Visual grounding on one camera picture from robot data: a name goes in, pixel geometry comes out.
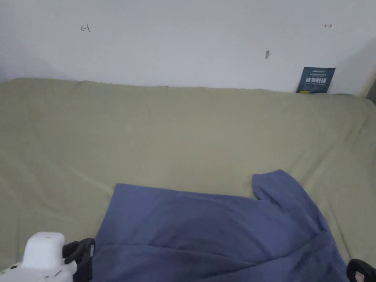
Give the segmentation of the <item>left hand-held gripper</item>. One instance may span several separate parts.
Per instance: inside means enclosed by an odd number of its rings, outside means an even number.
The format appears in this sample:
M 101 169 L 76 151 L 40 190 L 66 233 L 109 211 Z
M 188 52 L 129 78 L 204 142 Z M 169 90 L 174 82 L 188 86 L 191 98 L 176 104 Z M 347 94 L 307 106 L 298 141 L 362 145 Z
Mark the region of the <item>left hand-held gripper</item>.
M 2 270 L 2 282 L 90 282 L 95 239 L 64 245 L 57 232 L 38 232 L 26 243 L 22 261 Z

